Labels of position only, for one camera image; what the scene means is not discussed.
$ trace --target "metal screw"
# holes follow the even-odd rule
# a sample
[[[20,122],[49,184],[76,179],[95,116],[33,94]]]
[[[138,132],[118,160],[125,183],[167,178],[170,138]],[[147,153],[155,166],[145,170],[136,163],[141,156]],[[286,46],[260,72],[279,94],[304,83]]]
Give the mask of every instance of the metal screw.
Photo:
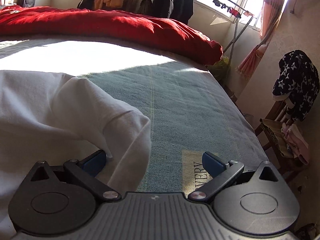
[[[106,191],[102,194],[102,196],[106,199],[113,199],[113,198],[117,198],[119,194],[115,191]]]
[[[199,200],[199,199],[204,199],[206,198],[206,193],[201,192],[201,191],[194,191],[190,193],[189,197],[193,200]]]

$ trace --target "sunlight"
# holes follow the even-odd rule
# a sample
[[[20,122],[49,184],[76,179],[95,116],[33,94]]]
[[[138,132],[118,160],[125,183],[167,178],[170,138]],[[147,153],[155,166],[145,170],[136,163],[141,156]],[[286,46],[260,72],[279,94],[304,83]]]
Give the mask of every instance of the sunlight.
[[[207,71],[200,70],[200,69],[197,69],[197,68],[194,68],[194,67],[175,70],[174,73],[176,73],[176,72],[203,72],[203,73],[207,73]]]
[[[157,65],[173,62],[173,59],[154,55],[132,48],[118,45],[92,42],[92,41],[62,41],[42,40],[42,45],[37,41],[35,47],[21,49],[17,47],[3,48],[0,56],[9,56],[1,59],[1,69],[6,70],[28,70],[42,72],[66,73],[79,76],[88,73],[111,72],[143,65]],[[32,46],[34,41],[30,40],[23,47]],[[32,64],[23,64],[25,58],[33,55]]]

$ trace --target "hanging clothes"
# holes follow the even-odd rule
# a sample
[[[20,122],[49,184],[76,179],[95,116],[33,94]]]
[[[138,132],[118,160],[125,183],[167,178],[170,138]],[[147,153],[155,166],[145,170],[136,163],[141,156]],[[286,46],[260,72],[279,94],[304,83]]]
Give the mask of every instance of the hanging clothes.
[[[142,0],[137,14],[150,15],[152,8],[151,0]]]
[[[153,0],[152,16],[170,18],[173,11],[173,0]]]
[[[182,14],[179,19],[180,22],[188,25],[190,18],[193,15],[193,0],[184,0]]]
[[[170,19],[175,19],[180,21],[180,17],[182,15],[184,0],[173,0],[173,11],[170,15]]]
[[[232,7],[228,8],[227,10],[229,13],[231,13],[233,16],[241,19],[241,14],[236,10],[236,9],[233,9]]]
[[[215,6],[220,6],[220,1],[219,0],[212,0],[212,2],[215,4]]]
[[[320,90],[318,71],[301,50],[285,54],[279,68],[280,77],[273,86],[272,98],[286,102],[288,119],[303,121]]]

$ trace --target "light blue bedspread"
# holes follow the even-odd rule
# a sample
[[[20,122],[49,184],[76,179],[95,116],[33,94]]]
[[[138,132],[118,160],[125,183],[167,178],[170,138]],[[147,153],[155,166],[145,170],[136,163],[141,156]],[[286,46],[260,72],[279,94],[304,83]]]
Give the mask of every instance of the light blue bedspread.
[[[163,57],[141,48],[81,38],[71,40],[0,42],[1,69],[17,69],[10,63],[12,57],[19,66],[28,53],[39,61],[49,58],[55,64],[47,60],[40,71],[85,76],[148,116],[152,152],[139,190],[186,194],[195,190],[210,179],[201,164],[205,151],[226,162],[239,160],[250,166],[267,160],[252,127],[210,73],[173,60],[172,55]],[[70,66],[64,64],[61,71],[61,62],[66,60]]]

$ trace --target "clothes drying rack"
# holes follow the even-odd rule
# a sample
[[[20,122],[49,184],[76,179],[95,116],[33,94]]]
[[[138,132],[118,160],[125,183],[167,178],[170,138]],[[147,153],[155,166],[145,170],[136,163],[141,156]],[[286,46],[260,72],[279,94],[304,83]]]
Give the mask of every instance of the clothes drying rack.
[[[243,7],[241,7],[240,5],[236,4],[235,2],[231,1],[231,0],[227,0],[230,3],[234,4],[236,7],[239,8],[239,13],[240,15],[243,14],[244,12],[248,13],[249,15],[251,15],[251,18],[249,19],[249,21],[247,22],[247,24],[242,28],[242,30],[240,31],[240,33],[237,35],[237,31],[238,31],[238,23],[239,23],[239,17],[236,17],[236,27],[235,27],[235,33],[233,35],[233,39],[232,41],[228,44],[228,46],[226,46],[226,48],[223,50],[223,54],[225,54],[225,52],[230,48],[231,46],[231,52],[230,52],[230,56],[229,56],[229,63],[228,63],[228,69],[230,67],[231,64],[231,60],[232,60],[232,55],[233,55],[233,51],[234,51],[234,47],[235,47],[235,43],[236,41],[239,39],[239,37],[242,35],[242,33],[244,32],[244,30],[249,26],[249,24],[251,23],[252,19],[254,18],[254,15],[252,13],[250,13],[249,11],[245,10]]]

